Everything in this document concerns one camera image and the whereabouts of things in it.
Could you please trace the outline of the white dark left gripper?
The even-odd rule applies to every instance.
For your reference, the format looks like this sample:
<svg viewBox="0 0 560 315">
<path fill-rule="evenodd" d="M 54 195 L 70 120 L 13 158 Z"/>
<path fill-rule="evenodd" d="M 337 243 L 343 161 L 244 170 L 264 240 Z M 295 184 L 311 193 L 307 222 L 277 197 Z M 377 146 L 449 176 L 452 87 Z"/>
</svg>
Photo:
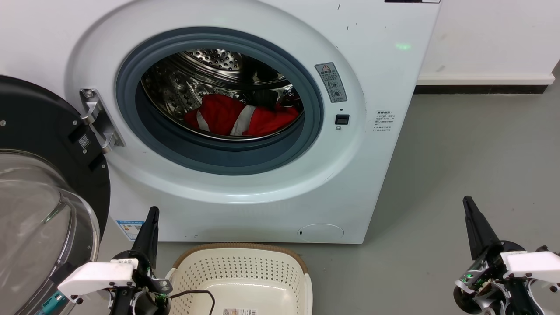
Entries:
<svg viewBox="0 0 560 315">
<path fill-rule="evenodd" d="M 154 275 L 156 269 L 160 210 L 152 206 L 131 250 L 119 253 L 110 262 L 88 262 L 70 273 L 57 289 L 70 302 L 97 291 L 109 294 L 111 315 L 168 315 L 168 279 Z"/>
</svg>

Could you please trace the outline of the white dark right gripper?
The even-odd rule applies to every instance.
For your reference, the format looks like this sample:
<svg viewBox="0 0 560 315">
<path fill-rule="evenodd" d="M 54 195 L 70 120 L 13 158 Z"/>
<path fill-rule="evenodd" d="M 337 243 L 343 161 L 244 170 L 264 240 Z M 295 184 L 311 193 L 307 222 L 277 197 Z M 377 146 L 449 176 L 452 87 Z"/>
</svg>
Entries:
<svg viewBox="0 0 560 315">
<path fill-rule="evenodd" d="M 472 196 L 462 203 L 473 263 L 455 282 L 456 305 L 471 315 L 543 315 L 532 287 L 542 283 L 559 293 L 559 254 L 500 241 Z"/>
</svg>

